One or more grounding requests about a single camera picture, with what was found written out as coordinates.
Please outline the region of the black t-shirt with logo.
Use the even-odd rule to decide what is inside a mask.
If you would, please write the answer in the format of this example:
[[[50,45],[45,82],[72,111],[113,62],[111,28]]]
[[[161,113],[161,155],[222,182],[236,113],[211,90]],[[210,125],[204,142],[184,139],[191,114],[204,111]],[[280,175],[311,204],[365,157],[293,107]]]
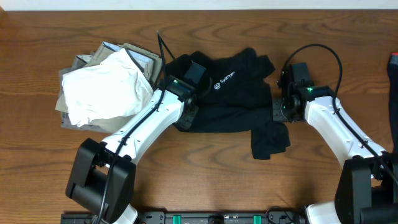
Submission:
[[[268,56],[258,56],[254,49],[245,48],[232,57],[211,59],[197,51],[179,56],[165,69],[167,74],[181,77],[193,62],[206,69],[213,83],[198,100],[191,126],[175,125],[180,132],[250,131],[252,156],[259,160],[286,151],[290,146],[289,131],[284,123],[273,120],[271,89],[264,81],[275,70]]]

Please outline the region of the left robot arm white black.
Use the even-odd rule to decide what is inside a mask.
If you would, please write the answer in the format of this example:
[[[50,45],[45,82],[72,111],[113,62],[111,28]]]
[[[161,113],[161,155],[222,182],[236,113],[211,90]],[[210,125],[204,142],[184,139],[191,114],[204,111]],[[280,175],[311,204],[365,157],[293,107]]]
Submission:
[[[66,195],[95,214],[93,223],[134,223],[130,204],[136,168],[154,141],[172,124],[191,126],[196,100],[208,94],[213,81],[173,78],[154,92],[146,107],[101,142],[86,139],[78,148]]]

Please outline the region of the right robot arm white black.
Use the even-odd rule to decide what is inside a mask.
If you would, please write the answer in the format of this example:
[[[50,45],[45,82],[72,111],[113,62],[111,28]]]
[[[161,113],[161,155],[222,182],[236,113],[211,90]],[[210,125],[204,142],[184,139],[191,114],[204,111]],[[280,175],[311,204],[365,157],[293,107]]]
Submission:
[[[305,208],[306,223],[397,223],[397,154],[373,142],[333,99],[310,80],[277,82],[274,119],[314,127],[342,167],[335,198]]]

